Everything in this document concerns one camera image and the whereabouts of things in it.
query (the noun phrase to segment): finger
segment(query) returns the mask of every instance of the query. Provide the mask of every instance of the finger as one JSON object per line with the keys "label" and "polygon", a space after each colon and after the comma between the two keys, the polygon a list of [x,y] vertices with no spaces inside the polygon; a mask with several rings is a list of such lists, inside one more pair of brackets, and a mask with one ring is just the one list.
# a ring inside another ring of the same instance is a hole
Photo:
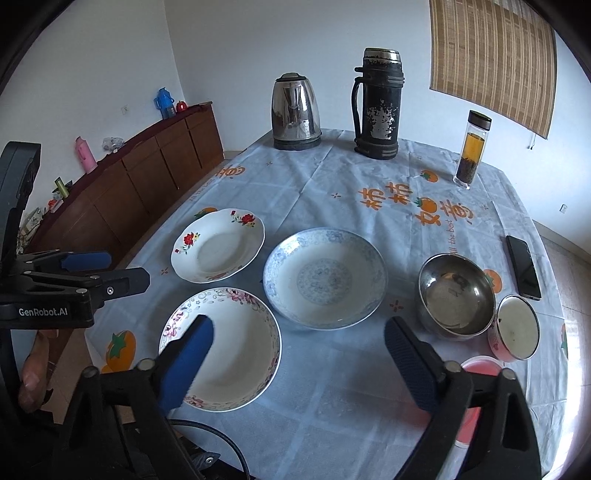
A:
{"label": "finger", "polygon": [[60,331],[59,330],[39,330],[39,333],[42,333],[47,338],[57,338]]}
{"label": "finger", "polygon": [[49,340],[43,333],[37,332],[31,353],[22,366],[22,384],[18,393],[18,403],[26,412],[38,409],[43,403],[48,359]]}

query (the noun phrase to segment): white wall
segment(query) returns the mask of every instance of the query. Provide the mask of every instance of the white wall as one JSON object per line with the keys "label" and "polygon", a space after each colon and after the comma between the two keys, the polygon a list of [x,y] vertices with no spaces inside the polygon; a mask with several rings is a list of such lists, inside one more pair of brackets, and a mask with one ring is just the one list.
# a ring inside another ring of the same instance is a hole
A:
{"label": "white wall", "polygon": [[[429,90],[428,0],[165,0],[190,103],[212,100],[225,150],[271,127],[271,91],[285,72],[306,75],[323,128],[353,129],[350,92],[365,47],[399,50],[405,85],[400,137],[459,151],[475,105]],[[485,161],[503,169],[531,216],[591,252],[591,84],[557,39],[558,79],[548,140],[489,112]],[[565,203],[566,214],[558,212]]]}
{"label": "white wall", "polygon": [[160,87],[183,97],[162,0],[73,2],[41,33],[0,96],[0,149],[10,140],[41,144],[25,212],[47,204],[56,178],[84,174],[76,137],[100,160],[103,137],[127,140],[161,119],[153,102]]}

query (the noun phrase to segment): black phone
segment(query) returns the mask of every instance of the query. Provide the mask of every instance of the black phone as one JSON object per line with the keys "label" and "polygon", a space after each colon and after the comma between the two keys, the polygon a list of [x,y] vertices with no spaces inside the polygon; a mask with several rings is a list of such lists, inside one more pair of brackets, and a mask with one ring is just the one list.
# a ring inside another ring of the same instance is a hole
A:
{"label": "black phone", "polygon": [[527,243],[519,238],[507,235],[507,246],[513,271],[517,280],[517,290],[522,297],[541,300],[538,275],[535,274],[534,261],[531,258],[530,248]]}

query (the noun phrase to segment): white plate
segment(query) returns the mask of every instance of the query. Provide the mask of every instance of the white plate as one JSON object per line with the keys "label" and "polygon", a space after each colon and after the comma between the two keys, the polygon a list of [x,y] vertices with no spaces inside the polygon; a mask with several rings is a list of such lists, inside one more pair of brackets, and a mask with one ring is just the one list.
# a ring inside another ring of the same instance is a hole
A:
{"label": "white plate", "polygon": [[231,411],[258,398],[281,359],[281,334],[270,309],[236,288],[211,288],[183,302],[170,316],[158,353],[183,335],[198,314],[213,322],[213,345],[185,402],[207,411]]}
{"label": "white plate", "polygon": [[227,208],[195,220],[176,239],[170,262],[193,283],[231,277],[254,260],[265,241],[265,226],[248,210]]}
{"label": "white plate", "polygon": [[384,260],[365,238],[336,228],[313,228],[283,240],[263,270],[273,308],[317,330],[350,327],[384,299]]}

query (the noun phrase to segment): thermos handle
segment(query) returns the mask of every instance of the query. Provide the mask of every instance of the thermos handle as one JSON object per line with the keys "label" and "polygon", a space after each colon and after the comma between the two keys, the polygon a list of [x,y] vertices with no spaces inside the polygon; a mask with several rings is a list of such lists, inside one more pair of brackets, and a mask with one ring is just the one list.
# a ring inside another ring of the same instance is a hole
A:
{"label": "thermos handle", "polygon": [[359,91],[359,84],[363,83],[363,77],[357,77],[353,84],[353,91],[351,92],[351,109],[353,110],[353,123],[355,124],[355,138],[361,137],[361,125],[359,123],[359,111],[357,109],[357,92]]}

